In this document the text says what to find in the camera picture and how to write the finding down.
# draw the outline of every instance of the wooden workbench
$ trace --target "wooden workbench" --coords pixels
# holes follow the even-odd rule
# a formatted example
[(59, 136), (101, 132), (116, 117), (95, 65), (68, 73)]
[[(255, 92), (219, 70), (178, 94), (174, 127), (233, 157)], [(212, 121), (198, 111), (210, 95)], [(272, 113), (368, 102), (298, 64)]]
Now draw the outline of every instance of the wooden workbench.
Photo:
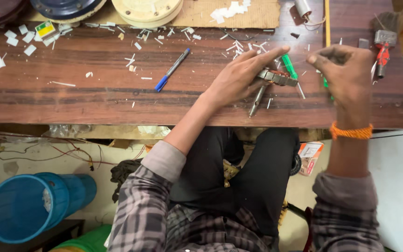
[[(309, 1), (313, 19), (321, 20), (323, 3)], [(257, 115), (249, 118), (248, 111), (253, 97), (223, 108), (210, 120), (210, 125), (222, 126), (296, 126), (309, 128), (328, 127), (335, 117), (330, 94), (323, 87), (322, 77), (305, 63), (310, 51), (325, 46), (323, 27), (296, 25), (299, 17), (292, 1), (281, 1), (280, 27), (273, 33), (257, 29), (239, 30), (232, 34), (245, 38), (254, 36), (250, 43), (270, 49), (288, 44), (290, 57), (299, 74), (299, 81), (306, 99), (293, 87), (272, 86), (263, 97)], [(374, 13), (391, 11), (390, 0), (347, 1), (331, 3), (332, 43), (343, 38), (343, 44), (357, 46), (359, 38), (372, 41), (369, 21)], [(29, 23), (30, 31), (36, 23)], [(139, 30), (126, 28), (123, 41), (115, 32), (101, 28), (79, 27), (60, 37), (54, 50), (41, 42), (32, 42), (37, 50), (27, 56), (26, 45), (21, 38), (17, 47), (8, 46), (0, 29), (0, 55), (7, 52), (6, 67), (0, 69), (0, 123), (70, 123), (70, 124), (160, 124), (174, 125), (189, 110), (195, 100), (212, 83), (219, 72), (232, 60), (233, 52), (225, 49), (233, 40), (225, 38), (219, 29), (199, 28), (195, 34), (201, 40), (188, 41), (175, 29), (176, 34), (167, 37), (165, 32), (154, 32), (149, 39), (139, 41), (142, 50), (133, 43)], [(19, 35), (17, 26), (11, 29)], [(298, 33), (295, 39), (290, 33)], [(165, 35), (164, 45), (154, 40)], [(248, 42), (242, 42), (247, 48)], [(187, 48), (191, 54), (174, 72), (160, 93), (154, 86), (163, 77), (178, 56)], [(136, 72), (126, 68), (124, 58), (135, 55)], [(373, 86), (372, 123), (376, 128), (403, 128), (403, 61), (400, 47), (390, 51), (386, 77)], [(93, 77), (85, 77), (93, 72)], [(152, 77), (142, 80), (141, 77)], [(72, 83), (67, 87), (50, 81)], [(266, 109), (269, 98), (274, 98)]]

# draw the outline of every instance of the fingernail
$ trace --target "fingernail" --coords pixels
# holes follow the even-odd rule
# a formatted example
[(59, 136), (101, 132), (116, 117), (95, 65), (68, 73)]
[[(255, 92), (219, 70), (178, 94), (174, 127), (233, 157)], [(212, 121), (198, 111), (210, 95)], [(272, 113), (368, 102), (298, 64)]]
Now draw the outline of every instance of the fingernail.
[(315, 63), (315, 61), (316, 61), (316, 56), (315, 56), (315, 55), (310, 55), (310, 56), (307, 58), (307, 62), (310, 63), (310, 64)]

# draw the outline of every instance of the capacitor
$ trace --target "capacitor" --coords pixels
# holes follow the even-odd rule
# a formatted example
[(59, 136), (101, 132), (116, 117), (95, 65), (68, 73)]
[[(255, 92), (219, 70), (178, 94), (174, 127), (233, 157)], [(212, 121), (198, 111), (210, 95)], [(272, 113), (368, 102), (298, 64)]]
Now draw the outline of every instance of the capacitor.
[(312, 14), (312, 9), (307, 3), (307, 0), (295, 0), (295, 6), (298, 10), (299, 16), (309, 20), (309, 15)]

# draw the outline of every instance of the red tool handle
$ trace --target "red tool handle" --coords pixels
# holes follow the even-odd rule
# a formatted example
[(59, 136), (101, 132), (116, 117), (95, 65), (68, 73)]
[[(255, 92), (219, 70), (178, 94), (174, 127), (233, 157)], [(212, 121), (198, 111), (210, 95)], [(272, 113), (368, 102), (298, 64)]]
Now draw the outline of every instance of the red tool handle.
[(376, 44), (377, 48), (380, 48), (377, 55), (377, 76), (381, 79), (385, 77), (386, 64), (389, 61), (389, 43), (384, 42), (382, 44)]

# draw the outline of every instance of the plaid shirt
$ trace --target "plaid shirt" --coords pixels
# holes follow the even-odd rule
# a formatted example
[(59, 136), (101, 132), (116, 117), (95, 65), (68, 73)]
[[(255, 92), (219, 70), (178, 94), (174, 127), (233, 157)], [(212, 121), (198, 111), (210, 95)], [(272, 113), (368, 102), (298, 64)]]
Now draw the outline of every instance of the plaid shirt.
[[(242, 208), (240, 223), (176, 205), (169, 192), (185, 163), (170, 144), (156, 144), (120, 189), (108, 251), (270, 251), (271, 237), (258, 237), (253, 215)], [(352, 187), (346, 192), (341, 188)], [(371, 176), (362, 179), (320, 174), (312, 231), (319, 251), (383, 251), (378, 242), (377, 200)]]

